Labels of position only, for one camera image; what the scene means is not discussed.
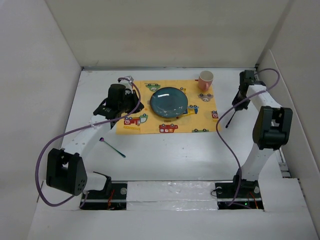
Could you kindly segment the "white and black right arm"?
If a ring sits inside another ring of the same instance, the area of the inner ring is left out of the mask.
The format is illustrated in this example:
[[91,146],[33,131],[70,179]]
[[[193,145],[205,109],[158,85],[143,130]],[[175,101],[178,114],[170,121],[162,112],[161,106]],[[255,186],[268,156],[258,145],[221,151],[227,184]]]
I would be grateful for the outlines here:
[[265,83],[256,80],[253,70],[239,74],[239,88],[232,106],[235,111],[241,111],[246,110],[249,103],[253,103],[259,113],[252,131],[252,149],[231,184],[231,191],[237,197],[258,188],[259,175],[267,160],[287,144],[293,118],[292,109],[281,106]]

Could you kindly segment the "dark teal patterned plate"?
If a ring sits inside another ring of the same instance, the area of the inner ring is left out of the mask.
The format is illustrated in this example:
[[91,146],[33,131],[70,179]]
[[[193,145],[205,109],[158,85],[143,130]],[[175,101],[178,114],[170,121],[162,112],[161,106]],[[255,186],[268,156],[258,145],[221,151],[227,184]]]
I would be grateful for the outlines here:
[[175,87],[163,87],[150,98],[152,111],[161,118],[172,119],[181,116],[188,107],[186,94]]

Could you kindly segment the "iridescent purple spoon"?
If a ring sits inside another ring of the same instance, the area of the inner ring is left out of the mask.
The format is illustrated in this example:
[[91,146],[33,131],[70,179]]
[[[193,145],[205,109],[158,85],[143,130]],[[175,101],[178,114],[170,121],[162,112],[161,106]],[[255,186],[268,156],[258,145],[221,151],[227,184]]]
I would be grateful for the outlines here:
[[231,116],[231,118],[229,119],[229,121],[227,122],[227,124],[226,124],[225,128],[228,128],[228,127],[229,127],[229,125],[230,125],[230,123],[231,123],[231,121],[232,121],[232,119],[233,119],[233,117],[234,117],[235,113],[236,113],[236,111],[232,114],[232,116]]

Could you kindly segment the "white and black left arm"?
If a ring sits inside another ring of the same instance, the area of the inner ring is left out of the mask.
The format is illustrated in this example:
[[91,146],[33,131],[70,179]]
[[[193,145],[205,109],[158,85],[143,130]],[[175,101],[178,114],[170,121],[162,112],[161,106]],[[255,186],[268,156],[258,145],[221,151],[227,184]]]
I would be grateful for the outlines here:
[[77,135],[63,148],[53,148],[47,155],[46,184],[62,192],[78,196],[94,189],[100,198],[111,194],[105,176],[88,174],[85,158],[103,134],[115,124],[144,108],[138,87],[132,80],[121,77],[112,84],[105,98],[93,111],[88,125],[76,129]]

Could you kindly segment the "yellow vehicle-print cloth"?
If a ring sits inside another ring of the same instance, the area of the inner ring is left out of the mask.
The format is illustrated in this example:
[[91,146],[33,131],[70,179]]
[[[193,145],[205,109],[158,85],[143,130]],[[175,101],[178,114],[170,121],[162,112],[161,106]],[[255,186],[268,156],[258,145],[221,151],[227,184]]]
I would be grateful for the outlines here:
[[[144,109],[132,114],[116,124],[118,135],[176,134],[214,132],[219,119],[213,87],[202,92],[196,79],[138,81]],[[188,107],[183,115],[174,118],[157,116],[150,107],[150,99],[157,90],[173,87],[183,92],[188,99]]]

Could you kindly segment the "pink paper cup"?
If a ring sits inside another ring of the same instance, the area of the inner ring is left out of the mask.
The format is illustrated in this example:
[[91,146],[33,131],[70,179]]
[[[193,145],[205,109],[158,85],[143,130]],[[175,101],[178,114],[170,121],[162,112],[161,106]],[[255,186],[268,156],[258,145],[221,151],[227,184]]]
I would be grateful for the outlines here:
[[197,86],[198,88],[206,92],[209,90],[210,86],[212,85],[212,82],[214,80],[214,75],[211,71],[204,70],[200,72],[197,80]]

